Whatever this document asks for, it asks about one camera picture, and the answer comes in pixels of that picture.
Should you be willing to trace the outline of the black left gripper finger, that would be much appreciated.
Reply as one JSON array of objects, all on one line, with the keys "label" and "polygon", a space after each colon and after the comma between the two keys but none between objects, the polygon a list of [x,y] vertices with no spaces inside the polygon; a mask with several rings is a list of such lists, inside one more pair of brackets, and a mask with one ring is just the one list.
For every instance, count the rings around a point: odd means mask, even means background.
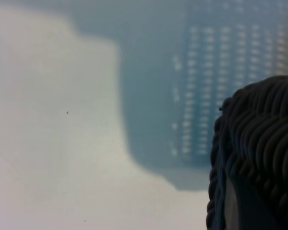
[{"label": "black left gripper finger", "polygon": [[232,176],[227,179],[224,215],[228,230],[259,230],[262,202],[247,180]]}]

